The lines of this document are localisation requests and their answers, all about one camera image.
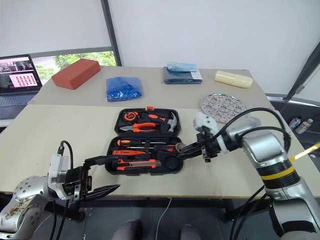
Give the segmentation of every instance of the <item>gray pants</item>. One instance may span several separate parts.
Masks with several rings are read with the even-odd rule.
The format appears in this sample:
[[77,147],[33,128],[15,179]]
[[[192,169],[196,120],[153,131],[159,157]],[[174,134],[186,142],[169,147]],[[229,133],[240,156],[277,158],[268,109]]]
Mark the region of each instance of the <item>gray pants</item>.
[[[128,221],[121,225],[113,234],[112,240],[140,240],[141,236],[137,233],[138,224],[136,221]],[[184,225],[181,229],[180,240],[201,240],[197,230],[191,225]]]

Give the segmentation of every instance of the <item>black toolbox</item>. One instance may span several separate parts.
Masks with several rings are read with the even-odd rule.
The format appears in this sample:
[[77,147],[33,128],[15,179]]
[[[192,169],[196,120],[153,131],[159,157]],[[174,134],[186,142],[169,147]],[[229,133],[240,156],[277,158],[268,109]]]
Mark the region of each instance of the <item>black toolbox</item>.
[[119,113],[114,130],[118,136],[111,140],[106,154],[118,160],[105,164],[109,173],[163,175],[182,169],[184,161],[177,158],[175,149],[181,142],[177,137],[181,130],[177,111],[151,106],[126,108]]

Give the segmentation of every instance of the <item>folded fabric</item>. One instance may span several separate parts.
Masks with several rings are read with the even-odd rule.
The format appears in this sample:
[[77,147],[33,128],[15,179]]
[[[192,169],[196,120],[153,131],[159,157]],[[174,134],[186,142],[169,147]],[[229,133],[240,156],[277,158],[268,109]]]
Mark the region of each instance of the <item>folded fabric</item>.
[[143,94],[138,77],[111,77],[106,80],[106,87],[106,100],[109,102],[137,99]]
[[196,72],[197,65],[192,63],[169,62],[166,67],[173,72]]
[[198,71],[169,71],[167,67],[164,67],[163,81],[165,84],[200,84],[202,82],[202,77]]

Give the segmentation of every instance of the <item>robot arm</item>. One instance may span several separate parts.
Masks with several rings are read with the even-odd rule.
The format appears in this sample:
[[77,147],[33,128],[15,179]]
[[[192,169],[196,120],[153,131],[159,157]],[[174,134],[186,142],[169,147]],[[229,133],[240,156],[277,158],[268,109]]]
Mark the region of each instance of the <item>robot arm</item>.
[[92,192],[89,170],[113,161],[112,156],[86,159],[83,166],[68,168],[68,157],[52,156],[48,176],[30,176],[14,189],[9,204],[0,212],[0,239],[30,239],[40,224],[46,205],[56,199],[89,201],[112,193],[120,185],[108,185]]
[[260,175],[266,194],[273,200],[270,216],[276,233],[283,239],[298,231],[297,238],[309,234],[320,237],[317,201],[272,132],[252,131],[260,126],[257,118],[240,118],[217,138],[214,138],[219,131],[216,121],[204,113],[196,115],[193,125],[200,133],[197,134],[197,142],[184,147],[177,146],[182,159],[202,155],[206,162],[210,162],[210,158],[216,157],[217,153],[243,148]]

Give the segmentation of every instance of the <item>metal steamer plate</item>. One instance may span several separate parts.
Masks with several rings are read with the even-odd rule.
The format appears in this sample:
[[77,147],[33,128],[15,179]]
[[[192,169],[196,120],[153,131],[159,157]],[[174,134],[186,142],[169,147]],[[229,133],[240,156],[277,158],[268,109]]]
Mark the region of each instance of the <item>metal steamer plate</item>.
[[214,93],[201,101],[202,111],[218,122],[227,123],[247,110],[246,105],[234,96]]

